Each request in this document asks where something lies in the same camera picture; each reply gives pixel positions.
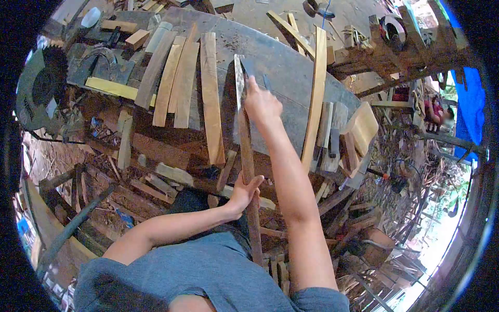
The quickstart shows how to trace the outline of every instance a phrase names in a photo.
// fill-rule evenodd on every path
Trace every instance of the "workbench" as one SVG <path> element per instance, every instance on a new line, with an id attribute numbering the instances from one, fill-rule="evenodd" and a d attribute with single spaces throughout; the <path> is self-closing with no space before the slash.
<path id="1" fill-rule="evenodd" d="M 143 28 L 145 21 L 149 20 L 150 14 L 136 11 L 117 11 L 116 20 L 134 21 L 134 15 L 140 19 L 134 22 Z M 310 97 L 312 93 L 313 62 L 303 57 L 296 50 L 289 46 L 261 33 L 255 29 L 236 23 L 225 18 L 212 14 L 188 10 L 178 7 L 169 8 L 163 15 L 162 21 L 170 22 L 173 31 L 178 35 L 187 37 L 193 24 L 197 24 L 197 34 L 195 40 L 200 38 L 203 32 L 215 32 L 217 39 L 217 76 L 219 84 L 219 97 L 221 99 L 221 118 L 224 135 L 224 142 L 231 146 L 233 143 L 239 144 L 238 125 L 236 115 L 236 88 L 234 74 L 234 54 L 242 54 L 246 58 L 254 60 L 254 70 L 256 81 L 261 88 L 264 88 L 263 74 L 267 74 L 272 86 L 273 94 L 283 104 L 282 120 L 286 132 L 298 155 L 301 155 L 305 132 L 308 122 L 308 111 L 310 107 Z M 84 42 L 105 41 L 109 38 L 109 32 L 101 32 L 99 22 L 95 29 L 90 30 L 83 40 Z M 84 47 L 78 47 L 79 52 L 72 48 L 68 57 L 78 57 Z M 124 56 L 127 60 L 133 60 L 135 66 L 130 74 L 128 85 L 138 88 L 138 83 L 142 79 L 145 66 L 142 66 L 143 49 L 137 50 L 132 56 Z M 136 125 L 136 132 L 154 132 L 157 139 L 187 135 L 199 137 L 204 135 L 203 103 L 201 99 L 201 71 L 198 61 L 195 77 L 195 86 L 191 95 L 191 108 L 189 129 L 174 129 L 173 115 L 167 116 L 166 127 L 151 130 L 152 113 L 151 109 L 146 112 L 139 108 L 140 118 L 143 119 Z M 324 101 L 342 102 L 348 109 L 350 118 L 360 100 L 343 84 L 332 75 L 327 74 L 325 81 Z M 253 150 L 268 155 L 268 149 L 263 138 L 251 125 L 251 138 Z"/>

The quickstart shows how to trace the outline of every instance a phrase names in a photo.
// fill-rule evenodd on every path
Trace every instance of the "light wooden strip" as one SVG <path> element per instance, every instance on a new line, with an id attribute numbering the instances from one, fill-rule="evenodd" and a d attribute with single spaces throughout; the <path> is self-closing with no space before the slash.
<path id="1" fill-rule="evenodd" d="M 296 32 L 299 33 L 299 30 L 298 30 L 298 25 L 296 25 L 296 21 L 294 20 L 294 15 L 293 13 L 288 13 L 287 14 L 287 19 L 289 20 L 289 23 L 291 24 L 291 27 L 293 27 L 294 30 L 296 30 Z M 303 51 L 303 48 L 301 47 L 301 45 L 299 45 L 298 43 L 296 44 L 296 49 L 298 50 L 298 52 L 303 55 L 303 56 L 306 56 L 305 55 L 305 51 Z"/>
<path id="2" fill-rule="evenodd" d="M 285 20 L 281 19 L 279 15 L 275 14 L 274 11 L 270 10 L 267 12 L 268 15 L 272 16 L 275 20 L 277 20 L 284 28 L 286 28 L 287 31 L 294 37 L 296 42 L 298 42 L 299 45 L 301 45 L 305 50 L 307 50 L 308 54 L 312 58 L 312 60 L 315 60 L 315 51 L 312 49 L 308 43 L 305 42 L 305 40 L 300 36 L 300 34 L 291 27 L 290 24 L 286 23 Z"/>
<path id="3" fill-rule="evenodd" d="M 320 113 L 322 111 L 322 101 L 324 99 L 324 89 L 326 81 L 326 31 L 316 28 L 317 45 L 315 47 L 317 58 L 315 59 L 312 83 L 312 97 L 310 100 L 310 111 L 308 114 L 307 132 L 305 134 L 305 143 L 301 155 L 301 163 L 308 174 L 310 163 L 313 158 L 313 150 L 317 131 L 319 128 Z"/>
<path id="4" fill-rule="evenodd" d="M 139 91 L 136 88 L 124 84 L 96 77 L 88 77 L 85 85 L 90 88 L 94 88 L 103 92 L 111 93 L 116 96 L 121 96 L 131 100 L 135 100 L 135 98 L 137 97 L 137 92 Z M 149 106 L 154 107 L 155 103 L 156 103 L 156 95 L 153 94 Z"/>
<path id="5" fill-rule="evenodd" d="M 210 164 L 224 164 L 225 150 L 220 118 L 217 48 L 214 32 L 205 32 L 201 35 L 201 87 Z"/>
<path id="6" fill-rule="evenodd" d="M 176 107 L 174 128 L 188 128 L 191 111 L 191 94 L 196 75 L 199 43 L 192 42 L 184 45 L 180 55 L 179 66 L 173 81 L 170 103 Z"/>
<path id="7" fill-rule="evenodd" d="M 172 94 L 173 78 L 179 65 L 180 54 L 186 42 L 185 37 L 175 37 L 170 54 L 166 60 L 165 69 L 161 76 L 161 82 L 158 89 L 158 97 L 156 99 L 156 108 L 154 110 L 153 126 L 164 127 L 166 122 L 166 113 Z"/>
<path id="8" fill-rule="evenodd" d="M 166 57 L 170 52 L 176 35 L 176 31 L 167 31 L 163 35 L 163 38 L 161 38 L 157 49 L 154 51 L 153 56 L 147 65 L 142 81 L 140 82 L 139 91 L 135 98 L 135 105 L 145 108 L 146 110 L 149 109 L 149 103 L 151 102 L 158 82 L 158 76 L 165 66 Z"/>

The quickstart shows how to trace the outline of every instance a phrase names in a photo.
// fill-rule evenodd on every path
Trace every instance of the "metal rod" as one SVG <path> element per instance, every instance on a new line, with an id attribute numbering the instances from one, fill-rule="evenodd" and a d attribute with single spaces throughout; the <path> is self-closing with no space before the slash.
<path id="1" fill-rule="evenodd" d="M 66 242 L 68 238 L 73 235 L 74 231 L 76 228 L 78 228 L 85 220 L 88 218 L 88 214 L 92 212 L 97 205 L 104 200 L 106 197 L 108 197 L 116 188 L 116 184 L 111 184 L 106 190 L 104 190 L 102 193 L 97 196 L 94 200 L 92 200 L 88 205 L 83 208 L 79 214 L 77 214 L 71 222 L 69 222 L 68 225 L 64 227 L 64 230 L 62 233 L 57 235 L 57 237 L 53 240 L 52 244 L 50 244 L 50 248 L 43 253 L 43 256 L 41 257 L 39 263 L 38 263 L 38 269 L 36 270 L 36 274 L 38 276 L 38 279 L 42 281 L 43 276 L 45 275 L 46 272 L 46 267 L 50 265 L 50 263 L 53 262 L 55 259 L 55 256 L 61 249 L 62 245 Z"/>

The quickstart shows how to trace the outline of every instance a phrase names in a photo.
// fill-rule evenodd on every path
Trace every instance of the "wooden board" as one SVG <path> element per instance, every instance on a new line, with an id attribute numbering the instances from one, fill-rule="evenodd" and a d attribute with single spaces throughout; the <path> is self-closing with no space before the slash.
<path id="1" fill-rule="evenodd" d="M 322 102 L 324 100 L 324 82 L 326 80 L 326 31 L 320 29 L 319 27 L 315 28 L 317 32 L 317 45 L 315 47 L 317 57 L 315 59 L 313 71 L 312 97 L 310 99 L 307 131 L 305 134 L 303 153 L 301 155 L 301 163 L 307 174 L 313 158 L 313 150 L 319 128 L 320 113 L 322 111 Z"/>
<path id="2" fill-rule="evenodd" d="M 175 107 L 174 128 L 189 127 L 189 113 L 191 111 L 191 93 L 196 75 L 199 43 L 186 42 L 173 81 L 170 105 Z"/>
<path id="3" fill-rule="evenodd" d="M 350 132 L 353 135 L 355 149 L 364 157 L 369 150 L 369 143 L 378 132 L 378 122 L 368 102 L 362 102 L 340 134 Z"/>
<path id="4" fill-rule="evenodd" d="M 268 15 L 270 15 L 272 18 L 274 18 L 277 22 L 279 22 L 282 27 L 284 27 L 287 31 L 289 31 L 289 33 L 294 37 L 294 39 L 296 40 L 296 42 L 301 45 L 305 50 L 307 50 L 308 54 L 310 55 L 310 57 L 312 58 L 312 60 L 315 60 L 315 54 L 316 54 L 316 51 L 314 51 L 312 49 L 312 47 L 305 42 L 305 40 L 300 36 L 300 34 L 294 30 L 294 28 L 286 23 L 285 20 L 281 19 L 279 15 L 277 15 L 274 11 L 272 10 L 269 10 L 267 12 Z M 324 32 L 324 40 L 325 39 L 325 36 L 326 36 L 326 31 L 324 31 L 323 29 L 321 29 L 323 32 Z M 326 52 L 325 52 L 325 49 L 326 49 L 326 42 L 324 42 L 324 62 L 326 62 Z"/>
<path id="5" fill-rule="evenodd" d="M 158 89 L 158 97 L 156 98 L 156 107 L 154 109 L 153 126 L 164 127 L 166 122 L 166 114 L 172 94 L 173 78 L 177 72 L 179 65 L 180 54 L 186 42 L 185 37 L 175 37 L 170 54 L 166 60 L 165 69 L 161 76 L 161 82 Z"/>
<path id="6" fill-rule="evenodd" d="M 236 74 L 236 100 L 238 108 L 238 126 L 239 138 L 241 140 L 241 166 L 243 168 L 243 182 L 248 185 L 254 177 L 254 163 L 253 163 L 253 150 L 251 148 L 251 134 L 250 134 L 250 121 L 246 114 L 243 104 L 242 96 L 245 87 L 245 78 L 243 76 L 243 69 L 241 67 L 239 56 L 234 54 L 234 72 Z M 263 266 L 263 253 L 261 251 L 261 237 L 260 237 L 260 220 L 258 218 L 258 202 L 255 196 L 246 208 L 249 229 L 249 244 L 251 246 L 251 255 L 253 262 Z"/>
<path id="7" fill-rule="evenodd" d="M 151 102 L 153 93 L 158 82 L 158 76 L 165 66 L 166 57 L 170 52 L 176 31 L 167 31 L 161 38 L 157 49 L 154 51 L 149 64 L 147 65 L 142 81 L 140 82 L 139 91 L 135 98 L 135 105 L 149 110 L 149 103 Z"/>
<path id="8" fill-rule="evenodd" d="M 135 33 L 137 31 L 137 23 L 118 20 L 103 20 L 100 25 L 101 29 L 114 30 L 116 27 L 121 27 L 120 32 Z"/>
<path id="9" fill-rule="evenodd" d="M 210 164 L 219 165 L 225 163 L 225 150 L 220 118 L 215 36 L 214 32 L 201 35 L 201 87 Z"/>
<path id="10" fill-rule="evenodd" d="M 287 19 L 288 19 L 289 23 L 291 24 L 291 27 L 293 27 L 293 29 L 296 30 L 297 33 L 300 33 L 298 30 L 298 25 L 296 25 L 296 21 L 294 20 L 293 13 L 288 13 Z M 303 48 L 301 47 L 301 45 L 299 43 L 296 44 L 296 49 L 298 50 L 298 53 L 305 56 L 305 51 L 303 51 Z"/>
<path id="11" fill-rule="evenodd" d="M 116 83 L 109 80 L 104 80 L 96 77 L 88 77 L 85 86 L 94 88 L 106 93 L 111 93 L 116 96 L 121 96 L 131 100 L 135 100 L 139 89 L 129 87 L 124 84 Z M 153 94 L 149 106 L 154 107 L 156 103 L 156 95 Z"/>
<path id="12" fill-rule="evenodd" d="M 139 29 L 125 40 L 126 46 L 134 51 L 137 50 L 146 42 L 149 34 L 147 30 Z"/>

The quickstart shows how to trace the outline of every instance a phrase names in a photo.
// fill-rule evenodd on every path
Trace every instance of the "cable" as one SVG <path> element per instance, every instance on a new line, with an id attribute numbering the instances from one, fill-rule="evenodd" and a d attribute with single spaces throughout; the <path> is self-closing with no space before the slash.
<path id="1" fill-rule="evenodd" d="M 322 29 L 324 29 L 324 22 L 326 20 L 327 9 L 329 9 L 330 4 L 331 4 L 331 0 L 329 0 L 329 3 L 326 6 L 326 11 L 324 11 L 324 15 L 322 16 Z"/>

